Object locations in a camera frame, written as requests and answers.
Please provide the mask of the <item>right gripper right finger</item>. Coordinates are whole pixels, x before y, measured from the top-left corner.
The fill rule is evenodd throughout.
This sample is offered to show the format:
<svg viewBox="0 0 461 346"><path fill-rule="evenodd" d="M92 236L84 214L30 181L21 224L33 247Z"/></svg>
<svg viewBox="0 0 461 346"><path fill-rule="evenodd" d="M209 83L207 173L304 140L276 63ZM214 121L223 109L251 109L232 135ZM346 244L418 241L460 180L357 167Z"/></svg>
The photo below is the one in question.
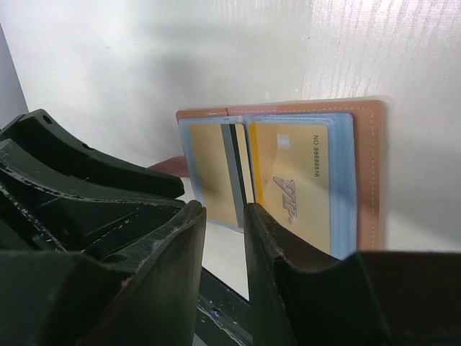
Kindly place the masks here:
<svg viewBox="0 0 461 346"><path fill-rule="evenodd" d="M255 345L391 345L364 254L336 259L257 203L244 233Z"/></svg>

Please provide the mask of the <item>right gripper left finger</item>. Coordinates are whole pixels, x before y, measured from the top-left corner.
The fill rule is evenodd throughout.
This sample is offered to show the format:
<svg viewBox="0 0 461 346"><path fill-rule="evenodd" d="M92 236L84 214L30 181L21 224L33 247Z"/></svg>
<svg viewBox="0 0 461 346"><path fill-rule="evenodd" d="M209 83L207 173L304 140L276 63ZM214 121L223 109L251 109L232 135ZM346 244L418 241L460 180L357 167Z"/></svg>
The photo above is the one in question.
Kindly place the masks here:
<svg viewBox="0 0 461 346"><path fill-rule="evenodd" d="M125 275L83 345L191 345L205 242L206 210L193 200L170 221L107 255Z"/></svg>

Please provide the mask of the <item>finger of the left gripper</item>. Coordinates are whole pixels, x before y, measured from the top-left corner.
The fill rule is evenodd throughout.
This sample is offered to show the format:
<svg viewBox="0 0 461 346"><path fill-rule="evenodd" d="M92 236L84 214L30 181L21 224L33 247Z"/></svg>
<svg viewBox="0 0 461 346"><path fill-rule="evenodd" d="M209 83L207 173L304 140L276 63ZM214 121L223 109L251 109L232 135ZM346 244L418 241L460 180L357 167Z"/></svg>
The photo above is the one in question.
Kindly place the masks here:
<svg viewBox="0 0 461 346"><path fill-rule="evenodd" d="M107 256L169 222L184 202L68 177L1 142L1 214L34 249Z"/></svg>
<svg viewBox="0 0 461 346"><path fill-rule="evenodd" d="M61 174L121 190L179 198L180 178L96 150L71 135L45 110L22 114L1 129L1 139L12 139L27 153Z"/></svg>

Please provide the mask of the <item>brown leather card holder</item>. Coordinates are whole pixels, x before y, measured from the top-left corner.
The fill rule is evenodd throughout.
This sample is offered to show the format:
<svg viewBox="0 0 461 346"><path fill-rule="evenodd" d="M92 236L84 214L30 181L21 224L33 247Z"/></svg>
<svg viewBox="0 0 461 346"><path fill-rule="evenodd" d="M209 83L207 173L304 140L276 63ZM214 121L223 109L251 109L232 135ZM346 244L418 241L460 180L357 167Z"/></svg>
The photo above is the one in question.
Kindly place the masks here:
<svg viewBox="0 0 461 346"><path fill-rule="evenodd" d="M328 128L331 253L343 259L357 249L380 247L380 173L383 103L377 100L336 100L269 105L244 105L176 114L179 133L187 123L242 123L246 126L254 201L249 126L255 122L324 125ZM176 159L186 167L186 151Z"/></svg>

